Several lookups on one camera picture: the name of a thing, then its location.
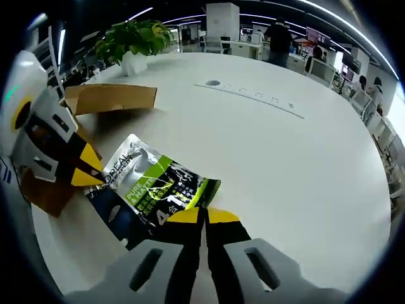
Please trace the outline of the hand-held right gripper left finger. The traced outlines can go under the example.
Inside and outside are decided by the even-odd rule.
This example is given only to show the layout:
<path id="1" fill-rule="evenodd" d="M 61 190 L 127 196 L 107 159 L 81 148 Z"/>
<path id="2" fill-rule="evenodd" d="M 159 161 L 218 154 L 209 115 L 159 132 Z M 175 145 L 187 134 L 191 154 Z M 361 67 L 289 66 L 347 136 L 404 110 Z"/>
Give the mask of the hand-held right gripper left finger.
<path id="1" fill-rule="evenodd" d="M 65 296 L 66 303 L 189 303 L 199 268 L 203 228 L 200 208 L 172 215 L 108 266 L 100 283 Z"/>

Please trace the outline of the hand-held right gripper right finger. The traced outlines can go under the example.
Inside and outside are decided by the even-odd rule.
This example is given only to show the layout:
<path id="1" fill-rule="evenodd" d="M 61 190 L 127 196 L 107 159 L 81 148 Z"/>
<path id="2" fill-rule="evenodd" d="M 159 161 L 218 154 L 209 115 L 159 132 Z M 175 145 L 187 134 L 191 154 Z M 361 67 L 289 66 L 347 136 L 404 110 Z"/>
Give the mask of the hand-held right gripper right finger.
<path id="1" fill-rule="evenodd" d="M 345 303 L 345 293 L 315 286 L 295 260 L 264 239 L 251 238 L 233 213 L 208 208 L 205 228 L 219 303 Z"/>

